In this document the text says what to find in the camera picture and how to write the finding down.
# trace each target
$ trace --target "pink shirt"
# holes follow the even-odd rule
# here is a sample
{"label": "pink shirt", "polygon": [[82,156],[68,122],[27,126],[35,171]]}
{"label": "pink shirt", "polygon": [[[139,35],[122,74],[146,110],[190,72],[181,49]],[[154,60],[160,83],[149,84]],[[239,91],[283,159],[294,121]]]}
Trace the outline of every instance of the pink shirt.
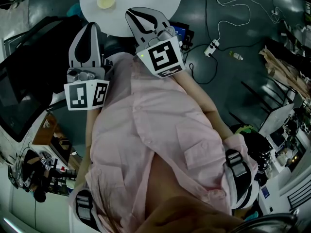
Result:
{"label": "pink shirt", "polygon": [[94,125],[93,163],[86,175],[98,207],[102,208],[105,194],[124,231],[134,232],[145,220],[149,172],[157,153],[171,166],[181,187],[230,214],[224,144],[249,160],[253,178],[257,171],[243,136],[222,142],[199,105],[171,78],[152,76],[127,53],[110,59],[115,78]]}

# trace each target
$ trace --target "shirt button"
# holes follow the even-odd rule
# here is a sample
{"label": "shirt button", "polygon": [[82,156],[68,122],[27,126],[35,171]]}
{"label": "shirt button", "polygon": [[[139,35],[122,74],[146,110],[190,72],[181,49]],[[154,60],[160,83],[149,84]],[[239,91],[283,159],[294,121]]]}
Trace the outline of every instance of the shirt button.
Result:
{"label": "shirt button", "polygon": [[207,145],[206,142],[203,142],[201,146],[202,146],[202,148],[204,148],[204,149],[206,149],[206,150],[207,150],[207,148],[208,148],[208,145]]}

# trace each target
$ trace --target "metal bar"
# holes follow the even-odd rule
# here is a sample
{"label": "metal bar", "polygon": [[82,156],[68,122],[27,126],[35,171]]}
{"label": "metal bar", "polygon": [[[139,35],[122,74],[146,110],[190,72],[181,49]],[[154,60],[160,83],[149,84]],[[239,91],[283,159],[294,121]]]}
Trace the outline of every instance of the metal bar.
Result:
{"label": "metal bar", "polygon": [[305,194],[307,194],[307,193],[310,192],[310,191],[311,191],[311,188],[310,188],[308,191],[306,191],[305,193],[303,193],[303,194],[301,194],[302,192],[301,192],[301,193],[298,193],[298,194],[295,195],[294,197],[297,197],[298,195],[300,195],[300,196],[299,196],[298,198],[296,198],[296,199],[293,199],[294,197],[291,198],[291,201],[292,201],[292,202],[296,201],[297,199],[301,198],[302,196],[304,196]]}
{"label": "metal bar", "polygon": [[13,4],[13,3],[16,3],[16,2],[24,2],[25,0],[13,0],[13,1],[10,1],[10,2],[7,2],[7,3],[3,3],[3,4],[0,4],[0,6],[3,6],[3,5],[8,5],[8,4]]}
{"label": "metal bar", "polygon": [[8,39],[4,40],[4,44],[6,44],[6,43],[9,42],[9,41],[13,41],[13,40],[15,40],[16,38],[18,38],[18,37],[20,37],[20,36],[23,36],[23,35],[26,34],[27,32],[28,32],[28,31],[26,31],[26,32],[24,32],[24,33],[19,33],[19,34],[17,34],[17,35],[12,36],[11,38],[8,38]]}
{"label": "metal bar", "polygon": [[292,205],[291,200],[289,199],[289,196],[287,196],[287,199],[288,199],[288,202],[289,202],[289,204],[290,204],[290,206],[291,206],[291,209],[293,209],[293,205]]}
{"label": "metal bar", "polygon": [[279,80],[276,80],[276,79],[270,78],[270,77],[268,77],[268,79],[269,79],[269,80],[272,80],[272,81],[274,81],[274,82],[278,82],[279,84],[281,84],[282,86],[286,87],[287,89],[290,89],[290,86],[287,86],[287,85],[283,84],[283,83],[282,83],[281,81],[279,81]]}
{"label": "metal bar", "polygon": [[229,112],[229,114],[230,114],[234,119],[236,119],[240,124],[245,125],[245,123],[244,123],[241,119],[239,119],[236,115],[232,114],[231,112]]}
{"label": "metal bar", "polygon": [[263,122],[263,123],[261,124],[261,126],[259,127],[258,132],[260,132],[261,128],[262,128],[262,127],[263,127],[263,125],[266,123],[266,121],[267,121],[267,119],[268,119],[269,115],[270,115],[270,112],[269,112],[269,114],[267,115],[267,117],[266,117],[266,119],[264,120],[264,122]]}
{"label": "metal bar", "polygon": [[294,195],[296,192],[298,192],[299,190],[303,189],[306,185],[308,185],[308,183],[311,183],[311,181],[308,181],[305,185],[303,185],[303,186],[302,186],[301,188],[299,188],[297,191],[295,191],[295,192],[293,192],[292,194],[290,194],[288,197]]}
{"label": "metal bar", "polygon": [[[273,80],[273,82],[274,82],[274,84],[277,86],[277,88],[279,88],[279,90],[283,93],[284,97],[288,100],[288,102],[289,102],[289,103],[292,103],[293,101],[287,96],[287,93],[285,93],[285,92],[283,91],[283,89],[276,83],[275,80]],[[291,87],[287,87],[287,89],[288,89],[287,92],[289,92],[290,90],[292,90]]]}
{"label": "metal bar", "polygon": [[269,98],[271,98],[274,102],[276,102],[280,107],[283,106],[283,104],[281,104],[279,101],[277,101],[277,100],[276,100],[274,97],[272,97],[270,94],[267,93],[267,96],[268,96]]}
{"label": "metal bar", "polygon": [[308,197],[305,197],[304,199],[300,200],[302,202],[300,202],[299,204],[295,204],[293,205],[293,209],[299,207],[300,205],[304,204],[305,202],[307,202],[309,199],[311,199],[311,194]]}
{"label": "metal bar", "polygon": [[267,113],[268,115],[270,114],[270,112],[269,111],[267,111],[265,108],[263,108],[262,106],[261,106],[261,109],[263,109],[263,111],[265,112],[265,113]]}
{"label": "metal bar", "polygon": [[267,87],[270,91],[272,91],[273,93],[275,93],[280,99],[281,101],[284,102],[283,98],[279,95],[279,93],[277,93],[275,90],[271,89],[270,87]]}
{"label": "metal bar", "polygon": [[251,87],[249,87],[246,83],[241,81],[241,83],[258,99],[260,100],[270,111],[273,111],[271,106],[257,93],[255,92]]}

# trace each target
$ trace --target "black chair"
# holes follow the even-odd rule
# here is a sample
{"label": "black chair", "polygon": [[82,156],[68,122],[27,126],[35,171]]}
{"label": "black chair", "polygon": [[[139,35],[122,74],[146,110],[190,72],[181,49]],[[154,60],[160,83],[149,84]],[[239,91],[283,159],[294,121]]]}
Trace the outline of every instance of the black chair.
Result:
{"label": "black chair", "polygon": [[64,91],[69,48],[81,28],[78,16],[46,17],[0,63],[0,126],[17,142]]}
{"label": "black chair", "polygon": [[287,95],[288,92],[291,90],[294,93],[297,93],[296,91],[294,91],[291,87],[288,87],[282,83],[280,83],[279,81],[276,81],[274,79],[269,79],[272,81],[273,85],[277,88],[277,91],[275,91],[274,89],[270,88],[269,86],[265,86],[265,88],[267,90],[269,90],[271,93],[275,94],[277,96],[274,97],[272,95],[270,95],[268,92],[265,93],[265,96],[269,97],[275,104],[276,104],[276,108],[272,108],[266,101],[265,99],[262,98],[262,96],[260,94],[258,94],[256,91],[254,91],[249,85],[247,85],[245,82],[241,81],[241,84],[244,85],[244,87],[249,90],[266,108],[261,107],[262,110],[264,110],[267,114],[270,114],[272,111],[274,111],[277,108],[280,108],[284,105],[286,105],[286,103],[293,103],[293,100],[290,99]]}
{"label": "black chair", "polygon": [[[274,85],[281,91],[281,93],[284,95],[284,100],[282,99],[282,97],[280,96],[280,94],[278,92],[276,92],[274,89],[269,88],[269,91],[273,91],[274,94],[276,94],[279,99],[281,99],[281,102],[278,101],[276,98],[274,98],[273,96],[271,96],[270,94],[268,94],[267,92],[265,92],[265,96],[269,97],[273,102],[275,102],[276,107],[272,108],[271,105],[256,91],[254,91],[250,86],[248,86],[245,82],[241,82],[241,84],[246,87],[246,89],[248,91],[250,91],[254,97],[256,97],[256,99],[259,100],[260,103],[262,103],[265,107],[261,107],[261,109],[267,113],[267,117],[264,120],[264,122],[261,124],[260,128],[259,128],[259,133],[266,135],[267,131],[271,131],[274,132],[275,130],[277,130],[278,128],[280,128],[282,126],[283,123],[285,123],[286,120],[286,116],[289,115],[289,110],[293,109],[294,104],[293,101],[290,100],[287,97],[287,93],[285,93],[283,91],[283,89],[278,85],[277,82],[275,82],[274,80],[272,80]],[[242,123],[241,120],[238,119],[238,117],[232,113],[230,113],[231,116],[233,116],[239,123]]]}

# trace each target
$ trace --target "strap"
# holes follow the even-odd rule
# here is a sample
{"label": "strap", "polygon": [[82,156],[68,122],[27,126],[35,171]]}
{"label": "strap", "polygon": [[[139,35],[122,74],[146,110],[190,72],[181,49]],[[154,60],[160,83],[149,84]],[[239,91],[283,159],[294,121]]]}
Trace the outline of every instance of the strap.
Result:
{"label": "strap", "polygon": [[231,169],[237,190],[237,201],[246,193],[252,184],[252,173],[240,152],[237,150],[227,150],[225,159]]}
{"label": "strap", "polygon": [[81,222],[87,226],[99,231],[95,218],[92,214],[93,197],[87,190],[82,190],[76,197],[76,213]]}
{"label": "strap", "polygon": [[243,201],[243,203],[238,207],[238,209],[241,209],[243,207],[245,207],[245,205],[247,205],[247,203],[249,202],[249,199],[251,198],[251,195],[252,195],[252,185],[248,188],[247,190],[247,195]]}

